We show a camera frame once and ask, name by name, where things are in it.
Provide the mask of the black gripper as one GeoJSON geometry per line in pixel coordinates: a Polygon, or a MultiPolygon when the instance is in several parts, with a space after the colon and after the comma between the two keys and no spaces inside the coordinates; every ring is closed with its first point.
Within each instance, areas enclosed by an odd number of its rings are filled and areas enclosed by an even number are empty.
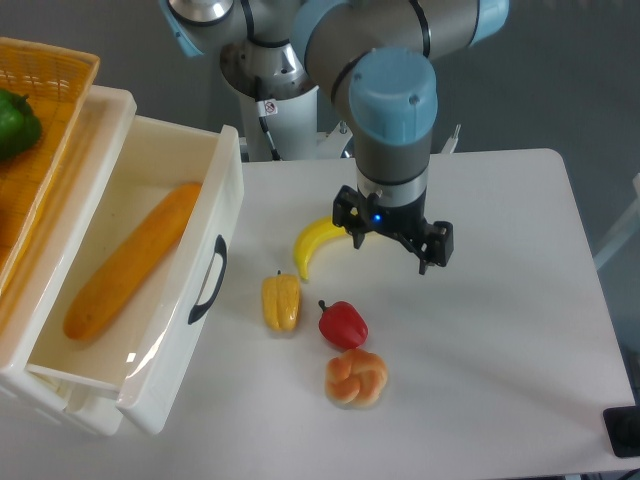
{"type": "Polygon", "coordinates": [[[446,267],[454,251],[453,225],[447,221],[429,223],[424,217],[426,192],[409,204],[384,207],[376,196],[365,198],[343,185],[333,200],[332,223],[352,238],[359,249],[369,232],[399,242],[407,250],[418,250],[419,274],[430,266],[446,267]]]}

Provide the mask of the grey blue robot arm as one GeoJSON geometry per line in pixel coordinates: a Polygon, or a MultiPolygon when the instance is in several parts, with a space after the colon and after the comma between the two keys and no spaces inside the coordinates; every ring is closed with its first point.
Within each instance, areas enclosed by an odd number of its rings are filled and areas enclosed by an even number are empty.
{"type": "Polygon", "coordinates": [[[344,186],[333,224],[360,246],[375,232],[445,266],[451,224],[424,216],[438,112],[433,61],[504,25],[506,1],[164,1],[189,57],[219,47],[220,69],[243,106],[253,159],[316,151],[315,122],[296,104],[326,95],[354,142],[357,184],[344,186]]]}

